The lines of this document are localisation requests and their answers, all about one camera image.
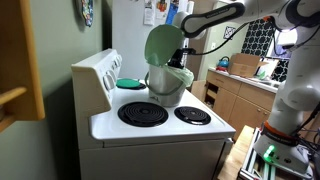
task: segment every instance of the stove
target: stove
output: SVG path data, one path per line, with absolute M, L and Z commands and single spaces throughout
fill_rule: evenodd
M 81 178 L 214 179 L 235 130 L 187 90 L 162 107 L 148 88 L 117 88 L 121 63 L 108 49 L 72 65 Z

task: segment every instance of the cardboard box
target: cardboard box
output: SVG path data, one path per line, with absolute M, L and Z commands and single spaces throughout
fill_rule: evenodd
M 231 56 L 228 72 L 241 77 L 253 77 L 259 66 L 268 64 L 260 61 L 260 56 L 237 53 Z

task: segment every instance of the stove control panel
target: stove control panel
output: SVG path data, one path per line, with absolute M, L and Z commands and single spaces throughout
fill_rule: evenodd
M 121 55 L 107 49 L 71 66 L 76 111 L 92 116 L 112 108 L 121 63 Z

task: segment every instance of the robotic arm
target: robotic arm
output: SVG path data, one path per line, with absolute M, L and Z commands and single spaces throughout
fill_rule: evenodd
M 204 29 L 226 22 L 246 23 L 270 16 L 278 30 L 296 29 L 298 40 L 287 79 L 276 94 L 255 151 L 272 165 L 304 179 L 312 178 L 307 151 L 299 145 L 297 128 L 303 111 L 320 102 L 320 0 L 243 0 L 200 15 L 183 16 L 181 29 L 194 38 Z

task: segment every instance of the outlet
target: outlet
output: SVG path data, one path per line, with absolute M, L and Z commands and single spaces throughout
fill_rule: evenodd
M 216 43 L 212 43 L 211 44 L 211 50 L 214 49 L 214 48 L 216 48 Z

